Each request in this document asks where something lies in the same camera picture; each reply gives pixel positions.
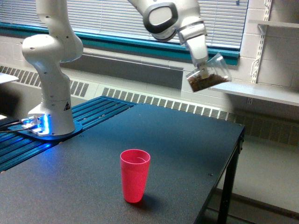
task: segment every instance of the window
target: window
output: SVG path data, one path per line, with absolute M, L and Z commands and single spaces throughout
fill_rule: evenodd
M 198 2 L 208 31 L 207 44 L 239 50 L 248 0 Z M 127 0 L 68 0 L 68 9 L 75 31 L 155 40 Z M 35 0 L 0 0 L 0 22 L 44 27 L 36 15 Z

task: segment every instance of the cable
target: cable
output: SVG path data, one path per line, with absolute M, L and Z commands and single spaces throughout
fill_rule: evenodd
M 20 122 L 20 121 L 14 122 L 14 123 L 10 123 L 10 124 L 7 124 L 7 125 L 0 126 L 0 129 L 6 128 L 6 127 L 10 127 L 10 126 L 14 126 L 14 125 L 20 125 L 21 123 L 22 122 Z
M 28 127 L 28 128 L 17 129 L 17 130 L 0 131 L 0 133 L 20 132 L 20 131 L 26 131 L 26 130 L 30 130 L 30 129 L 34 129 L 34 128 L 37 128 L 37 125 L 34 125 L 32 127 Z
M 11 132 L 20 132 L 20 131 L 26 131 L 26 130 L 30 130 L 32 129 L 30 128 L 23 128 L 23 129 L 17 129 L 17 130 L 11 130 L 11 131 L 0 131 L 0 133 L 11 133 Z

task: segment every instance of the shelf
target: shelf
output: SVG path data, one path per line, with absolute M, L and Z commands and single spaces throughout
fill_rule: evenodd
M 274 21 L 263 21 L 263 20 L 249 20 L 249 23 L 256 23 L 260 28 L 262 34 L 265 34 L 266 27 L 282 27 L 282 28 L 299 28 L 299 23 L 289 22 L 274 22 Z
M 11 76 L 0 72 L 0 84 L 8 83 L 16 80 L 18 80 L 16 76 Z
M 222 83 L 210 89 L 243 97 L 299 106 L 299 90 L 296 91 L 272 85 L 253 84 L 244 81 Z

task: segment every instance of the pink plastic cup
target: pink plastic cup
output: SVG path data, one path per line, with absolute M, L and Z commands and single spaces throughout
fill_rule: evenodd
M 140 149 L 121 153 L 121 183 L 124 199 L 129 203 L 141 201 L 150 168 L 150 154 Z

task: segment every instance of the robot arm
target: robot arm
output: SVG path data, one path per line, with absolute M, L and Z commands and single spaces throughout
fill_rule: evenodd
M 42 102 L 28 116 L 41 118 L 39 136 L 61 136 L 75 130 L 71 112 L 70 79 L 60 63 L 81 57 L 83 44 L 74 34 L 67 12 L 67 0 L 36 0 L 36 11 L 49 29 L 49 35 L 35 35 L 24 40 L 22 51 L 37 70 L 42 83 Z M 24 125 L 25 128 L 35 123 Z
M 196 0 L 128 0 L 143 16 L 146 29 L 166 42 L 178 33 L 180 43 L 189 48 L 196 68 L 208 60 L 206 28 Z

